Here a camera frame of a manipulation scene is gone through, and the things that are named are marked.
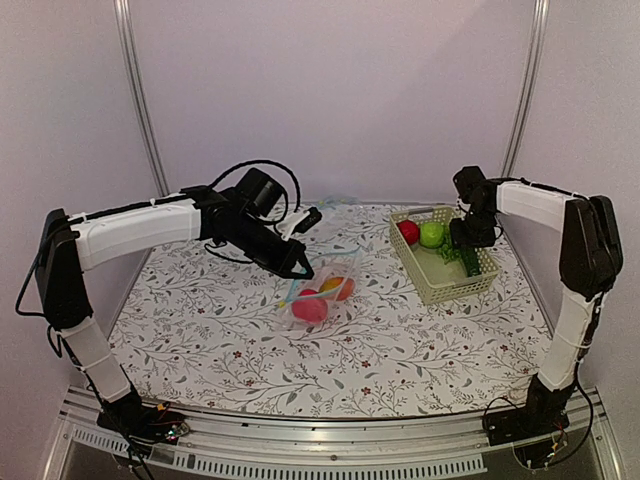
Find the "clear zip bag blue zipper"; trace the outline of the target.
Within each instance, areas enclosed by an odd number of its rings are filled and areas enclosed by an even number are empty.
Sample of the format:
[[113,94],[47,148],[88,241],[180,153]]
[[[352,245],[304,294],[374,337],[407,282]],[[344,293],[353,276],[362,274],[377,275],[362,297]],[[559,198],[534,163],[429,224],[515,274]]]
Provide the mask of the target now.
[[336,250],[312,258],[314,276],[294,280],[278,309],[283,330],[319,327],[336,318],[356,293],[363,251]]

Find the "red toy apple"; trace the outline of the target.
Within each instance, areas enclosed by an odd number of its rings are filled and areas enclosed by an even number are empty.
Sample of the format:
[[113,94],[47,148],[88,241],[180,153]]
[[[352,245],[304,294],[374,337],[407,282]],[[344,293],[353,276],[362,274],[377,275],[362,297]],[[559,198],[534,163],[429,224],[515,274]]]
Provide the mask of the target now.
[[316,297],[317,291],[305,289],[300,292],[302,300],[292,303],[291,311],[294,317],[309,324],[323,322],[328,315],[328,303],[324,298]]

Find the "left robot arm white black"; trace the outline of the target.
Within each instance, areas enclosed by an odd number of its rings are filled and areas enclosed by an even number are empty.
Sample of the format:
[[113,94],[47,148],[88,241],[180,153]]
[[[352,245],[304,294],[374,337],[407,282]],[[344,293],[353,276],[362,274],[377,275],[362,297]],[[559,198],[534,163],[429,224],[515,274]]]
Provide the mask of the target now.
[[310,279],[314,272],[305,246],[295,239],[322,218],[315,207],[286,204],[281,217],[269,219],[287,192],[262,171],[262,160],[241,163],[245,174],[222,191],[199,185],[176,194],[69,216],[62,209],[45,220],[38,251],[26,279],[37,284],[47,321],[78,361],[79,370],[111,419],[128,434],[148,426],[148,412],[119,365],[93,317],[83,275],[116,258],[183,241],[238,248],[249,264],[284,279]]

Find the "dark green toy cucumber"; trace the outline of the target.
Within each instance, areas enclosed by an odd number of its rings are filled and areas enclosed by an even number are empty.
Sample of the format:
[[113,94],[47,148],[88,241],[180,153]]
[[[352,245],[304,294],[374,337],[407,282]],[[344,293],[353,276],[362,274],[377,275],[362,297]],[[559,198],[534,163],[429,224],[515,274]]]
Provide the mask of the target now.
[[475,277],[481,274],[479,258],[474,248],[462,248],[460,250],[460,260],[463,263],[467,277]]

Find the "green toy grape bunch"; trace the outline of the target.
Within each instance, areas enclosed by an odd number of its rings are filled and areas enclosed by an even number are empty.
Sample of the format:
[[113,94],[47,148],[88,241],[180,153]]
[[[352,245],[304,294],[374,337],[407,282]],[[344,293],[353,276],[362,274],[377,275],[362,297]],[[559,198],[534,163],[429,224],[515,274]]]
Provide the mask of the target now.
[[450,243],[444,242],[438,249],[437,254],[445,264],[460,259],[460,251],[454,248]]

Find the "light green toy fruit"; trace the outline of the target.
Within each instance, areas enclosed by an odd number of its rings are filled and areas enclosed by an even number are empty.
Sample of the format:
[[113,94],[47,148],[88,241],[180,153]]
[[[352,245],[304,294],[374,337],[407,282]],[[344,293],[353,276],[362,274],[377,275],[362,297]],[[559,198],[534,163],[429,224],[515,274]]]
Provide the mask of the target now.
[[427,249],[438,249],[445,241],[445,232],[439,222],[424,222],[419,226],[419,243]]

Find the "beige perforated plastic basket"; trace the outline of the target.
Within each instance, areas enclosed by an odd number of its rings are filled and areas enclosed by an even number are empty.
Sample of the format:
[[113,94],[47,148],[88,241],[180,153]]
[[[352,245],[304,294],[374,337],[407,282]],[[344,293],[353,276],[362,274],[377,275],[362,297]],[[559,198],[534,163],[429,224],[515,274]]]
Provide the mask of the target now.
[[461,213],[456,208],[447,205],[420,207],[389,214],[391,244],[425,305],[486,291],[500,273],[500,266],[487,249],[475,250],[479,274],[468,276],[465,264],[460,258],[446,262],[433,249],[427,249],[420,244],[409,245],[399,228],[399,224],[405,220],[418,225],[434,221],[447,227],[452,219],[460,216]]

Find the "dark red toy fruit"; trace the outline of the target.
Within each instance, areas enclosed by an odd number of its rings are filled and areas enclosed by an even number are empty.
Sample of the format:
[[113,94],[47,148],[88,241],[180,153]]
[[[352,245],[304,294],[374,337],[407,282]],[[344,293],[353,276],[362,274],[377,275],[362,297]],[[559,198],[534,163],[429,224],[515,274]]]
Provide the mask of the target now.
[[420,240],[420,227],[411,220],[403,220],[396,224],[400,234],[409,246],[413,246]]

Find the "floral patterned tablecloth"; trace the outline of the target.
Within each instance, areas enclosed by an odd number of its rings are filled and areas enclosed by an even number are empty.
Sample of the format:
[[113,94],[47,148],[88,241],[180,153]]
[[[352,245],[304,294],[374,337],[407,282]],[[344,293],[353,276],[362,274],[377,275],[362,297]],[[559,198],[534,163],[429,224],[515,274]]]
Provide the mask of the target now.
[[482,293],[425,305],[389,238],[391,205],[363,205],[310,254],[360,247],[355,295],[319,327],[283,330],[290,284],[198,242],[156,248],[110,335],[145,397],[303,417],[401,417],[522,402],[550,335],[505,240]]

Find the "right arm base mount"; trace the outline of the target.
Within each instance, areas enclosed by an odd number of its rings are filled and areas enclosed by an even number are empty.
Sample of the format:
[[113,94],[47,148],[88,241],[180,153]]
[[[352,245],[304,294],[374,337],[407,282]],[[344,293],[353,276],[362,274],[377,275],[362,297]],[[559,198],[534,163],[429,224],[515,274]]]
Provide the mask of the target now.
[[[515,443],[552,433],[563,437],[569,426],[565,409],[574,389],[571,384],[561,390],[549,390],[534,376],[523,406],[518,407],[503,397],[492,400],[482,416],[489,444]],[[513,453],[523,467],[537,470],[551,464],[558,447],[558,440],[547,439],[516,447]]]

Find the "aluminium front rail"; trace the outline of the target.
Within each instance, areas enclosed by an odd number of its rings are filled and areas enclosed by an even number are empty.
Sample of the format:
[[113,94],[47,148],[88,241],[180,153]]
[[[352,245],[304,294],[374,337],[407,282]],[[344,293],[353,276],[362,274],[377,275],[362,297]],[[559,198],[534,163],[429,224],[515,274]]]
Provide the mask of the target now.
[[98,405],[72,388],[60,411],[49,479],[620,479],[596,393],[574,397],[569,427],[496,444],[484,413],[312,419],[185,408],[175,444],[131,449],[97,423]]

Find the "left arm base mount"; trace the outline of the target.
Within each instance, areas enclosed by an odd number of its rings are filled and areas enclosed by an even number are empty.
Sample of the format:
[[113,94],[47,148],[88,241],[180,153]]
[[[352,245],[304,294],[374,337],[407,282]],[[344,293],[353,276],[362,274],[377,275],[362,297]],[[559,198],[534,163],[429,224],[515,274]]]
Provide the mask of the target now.
[[176,445],[190,433],[186,417],[172,411],[169,402],[145,406],[136,391],[113,402],[103,401],[97,425],[145,444]]

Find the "right aluminium frame post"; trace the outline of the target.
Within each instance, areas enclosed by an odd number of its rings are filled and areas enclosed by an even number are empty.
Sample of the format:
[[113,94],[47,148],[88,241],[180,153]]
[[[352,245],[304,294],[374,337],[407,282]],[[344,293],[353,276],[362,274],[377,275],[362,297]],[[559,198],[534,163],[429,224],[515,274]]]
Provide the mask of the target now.
[[502,164],[502,177],[509,177],[513,174],[520,147],[524,139],[526,124],[535,93],[535,86],[544,51],[549,7],[549,0],[534,1],[530,40],[520,93],[515,110],[515,117]]

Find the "aluminium frame post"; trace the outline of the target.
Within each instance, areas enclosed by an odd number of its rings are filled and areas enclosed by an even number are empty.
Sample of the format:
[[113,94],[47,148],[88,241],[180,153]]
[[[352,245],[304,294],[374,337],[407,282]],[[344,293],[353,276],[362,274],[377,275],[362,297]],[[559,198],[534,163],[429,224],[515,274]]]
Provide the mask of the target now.
[[167,195],[170,192],[169,182],[162,164],[160,150],[157,144],[152,118],[144,91],[142,72],[135,42],[130,2],[127,0],[115,0],[113,4],[125,73],[128,78],[134,111],[150,166],[151,175],[158,193],[161,195]]
[[535,86],[544,51],[549,7],[549,0],[534,1],[530,40],[520,93],[515,110],[515,117],[502,164],[502,177],[509,177],[513,174],[520,147],[524,139],[526,124],[535,93]]

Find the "left aluminium frame post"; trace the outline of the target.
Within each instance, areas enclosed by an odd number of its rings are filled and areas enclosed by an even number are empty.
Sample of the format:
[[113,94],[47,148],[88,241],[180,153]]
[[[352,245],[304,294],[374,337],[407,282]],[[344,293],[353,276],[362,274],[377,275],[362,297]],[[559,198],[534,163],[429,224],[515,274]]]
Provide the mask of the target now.
[[142,72],[135,42],[130,2],[127,0],[115,0],[113,4],[125,73],[128,78],[134,111],[150,166],[151,175],[158,193],[161,195],[167,195],[170,192],[169,182],[162,164],[160,150],[157,144],[152,118],[144,91]]

